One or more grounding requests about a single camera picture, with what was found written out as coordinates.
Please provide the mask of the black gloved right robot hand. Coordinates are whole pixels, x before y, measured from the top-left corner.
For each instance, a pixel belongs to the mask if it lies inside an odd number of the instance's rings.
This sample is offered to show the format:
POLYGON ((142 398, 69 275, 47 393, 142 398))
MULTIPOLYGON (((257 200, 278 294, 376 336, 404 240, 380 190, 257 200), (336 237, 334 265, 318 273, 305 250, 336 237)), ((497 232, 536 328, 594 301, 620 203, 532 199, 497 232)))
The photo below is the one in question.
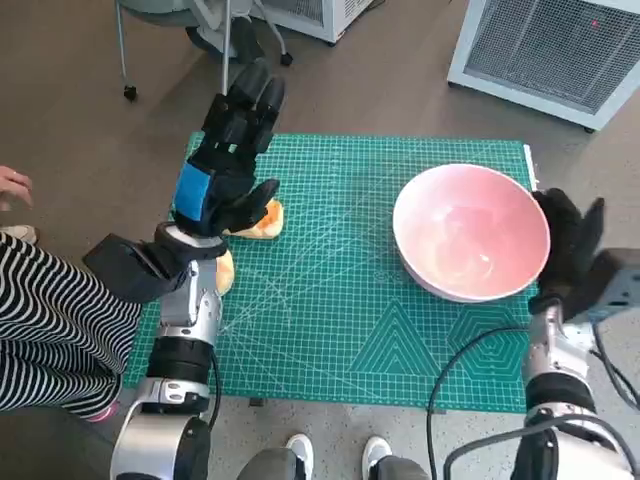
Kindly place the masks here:
POLYGON ((565 298, 591 268, 604 229, 605 200, 597 197, 582 213, 558 188, 535 191, 550 232, 547 262, 538 276, 540 299, 565 298))

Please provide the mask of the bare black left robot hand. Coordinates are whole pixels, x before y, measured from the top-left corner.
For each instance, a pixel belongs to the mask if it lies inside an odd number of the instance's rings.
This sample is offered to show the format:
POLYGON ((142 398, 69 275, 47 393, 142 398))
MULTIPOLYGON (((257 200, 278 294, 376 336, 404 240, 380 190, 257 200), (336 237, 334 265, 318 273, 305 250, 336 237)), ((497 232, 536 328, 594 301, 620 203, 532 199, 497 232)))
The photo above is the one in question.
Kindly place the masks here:
POLYGON ((267 151, 285 83, 257 59, 215 96, 199 146, 182 167, 173 218, 184 232, 216 237, 253 227, 267 214, 279 181, 255 183, 256 158, 267 151))

